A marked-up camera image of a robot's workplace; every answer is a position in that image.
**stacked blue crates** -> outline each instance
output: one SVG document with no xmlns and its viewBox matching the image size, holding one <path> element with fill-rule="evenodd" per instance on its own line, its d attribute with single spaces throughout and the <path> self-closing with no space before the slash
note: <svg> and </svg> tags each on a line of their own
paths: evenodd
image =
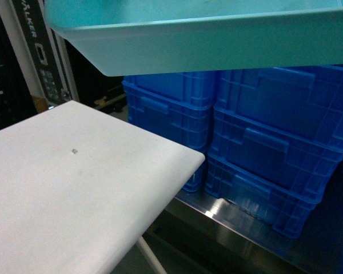
<svg viewBox="0 0 343 274">
<path fill-rule="evenodd" d="M 206 153 L 212 138 L 215 71 L 125 76 L 129 123 Z M 184 185 L 199 190 L 206 162 Z"/>
<path fill-rule="evenodd" d="M 298 238 L 343 159 L 343 67 L 220 71 L 205 190 Z"/>
</svg>

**teal tray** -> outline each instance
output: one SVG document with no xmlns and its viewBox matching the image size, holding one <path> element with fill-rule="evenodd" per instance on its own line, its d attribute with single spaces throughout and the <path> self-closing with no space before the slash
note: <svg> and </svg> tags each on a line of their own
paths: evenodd
<svg viewBox="0 0 343 274">
<path fill-rule="evenodd" d="M 108 76 L 343 63 L 343 0 L 46 0 Z"/>
</svg>

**white table leg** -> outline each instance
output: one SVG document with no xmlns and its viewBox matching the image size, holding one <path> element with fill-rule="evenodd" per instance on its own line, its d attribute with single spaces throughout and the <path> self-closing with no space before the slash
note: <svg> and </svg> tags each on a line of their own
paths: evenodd
<svg viewBox="0 0 343 274">
<path fill-rule="evenodd" d="M 156 274 L 167 274 L 159 260 L 156 258 L 154 252 L 151 250 L 142 236 L 137 240 L 136 246 Z"/>
</svg>

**metal shelf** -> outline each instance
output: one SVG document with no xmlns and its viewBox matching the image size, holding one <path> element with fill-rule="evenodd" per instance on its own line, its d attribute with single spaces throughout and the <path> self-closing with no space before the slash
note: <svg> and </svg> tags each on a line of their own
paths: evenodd
<svg viewBox="0 0 343 274">
<path fill-rule="evenodd" d="M 284 260 L 307 273 L 343 273 L 343 174 L 339 172 L 332 177 L 323 202 L 312 212 L 297 240 L 274 232 L 236 205 L 203 190 L 193 194 L 180 191 L 176 199 L 202 213 L 205 220 L 211 218 L 231 233 L 271 252 L 277 262 Z M 278 272 L 272 268 L 271 273 Z"/>
</svg>

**white table surface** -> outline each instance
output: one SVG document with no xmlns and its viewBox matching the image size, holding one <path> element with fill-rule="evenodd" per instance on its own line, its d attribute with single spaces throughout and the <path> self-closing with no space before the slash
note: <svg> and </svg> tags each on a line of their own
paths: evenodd
<svg viewBox="0 0 343 274">
<path fill-rule="evenodd" d="M 0 131 L 0 273 L 109 273 L 203 161 L 76 102 Z"/>
</svg>

